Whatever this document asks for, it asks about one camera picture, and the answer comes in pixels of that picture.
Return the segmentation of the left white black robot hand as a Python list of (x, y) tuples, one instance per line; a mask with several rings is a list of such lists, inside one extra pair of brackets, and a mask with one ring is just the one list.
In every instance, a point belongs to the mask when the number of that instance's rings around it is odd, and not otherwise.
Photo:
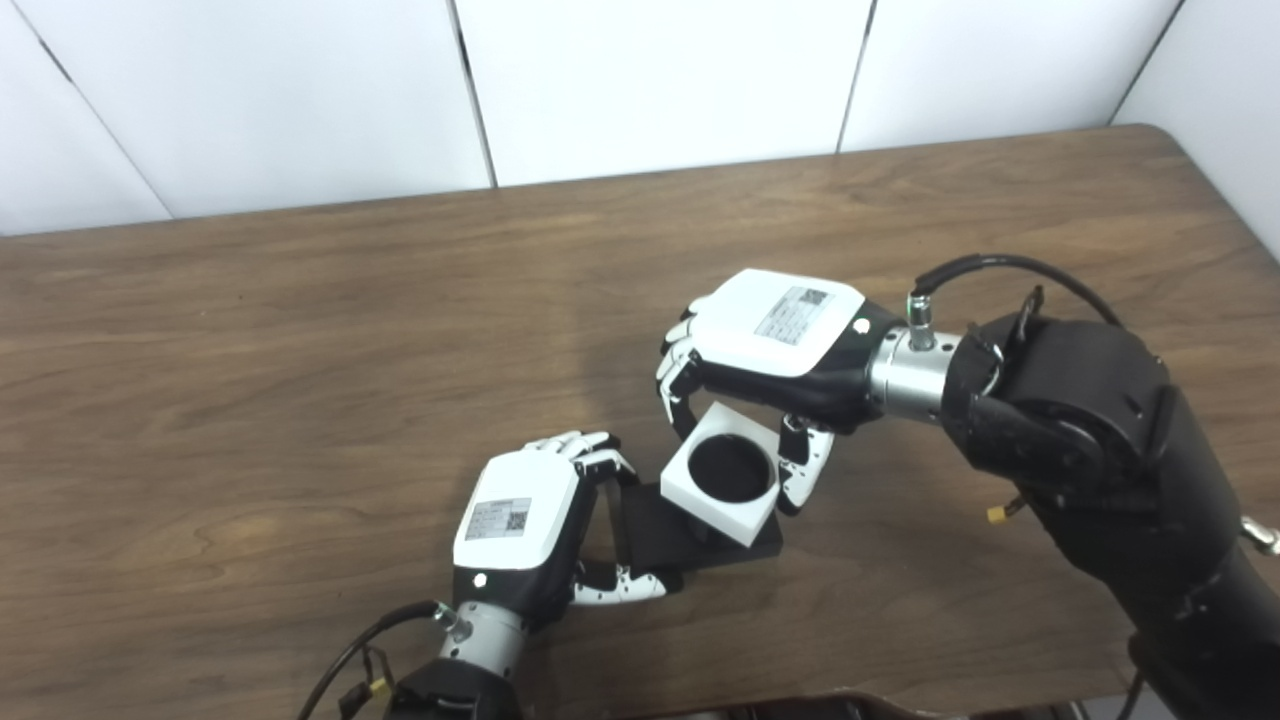
[(490, 457), (452, 547), (453, 601), (512, 612), (530, 633), (572, 605), (635, 603), (677, 594), (680, 571), (641, 573), (581, 555), (600, 487), (639, 475), (607, 430), (568, 430)]

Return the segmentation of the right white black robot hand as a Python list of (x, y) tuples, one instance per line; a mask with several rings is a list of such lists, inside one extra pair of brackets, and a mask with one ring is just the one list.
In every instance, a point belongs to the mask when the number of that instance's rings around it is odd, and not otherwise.
[(781, 512), (810, 498), (837, 436), (881, 416), (870, 368), (902, 318), (849, 284), (746, 269), (691, 301), (667, 331), (655, 391), (687, 438), (705, 389), (781, 411)]

